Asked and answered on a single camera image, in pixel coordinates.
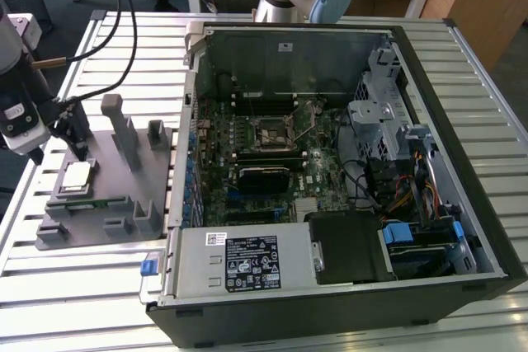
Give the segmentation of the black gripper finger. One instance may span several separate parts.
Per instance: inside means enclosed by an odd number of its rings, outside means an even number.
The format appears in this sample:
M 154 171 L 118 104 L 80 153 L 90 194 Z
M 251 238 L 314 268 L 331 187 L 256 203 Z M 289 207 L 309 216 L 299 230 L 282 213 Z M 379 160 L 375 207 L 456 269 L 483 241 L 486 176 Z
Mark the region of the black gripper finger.
M 52 135 L 63 140 L 70 152 L 81 162 L 88 153 L 89 122 L 81 102 L 62 106 L 59 118 L 54 122 Z
M 44 151 L 39 144 L 28 150 L 27 156 L 35 163 L 40 166 L 44 159 Z

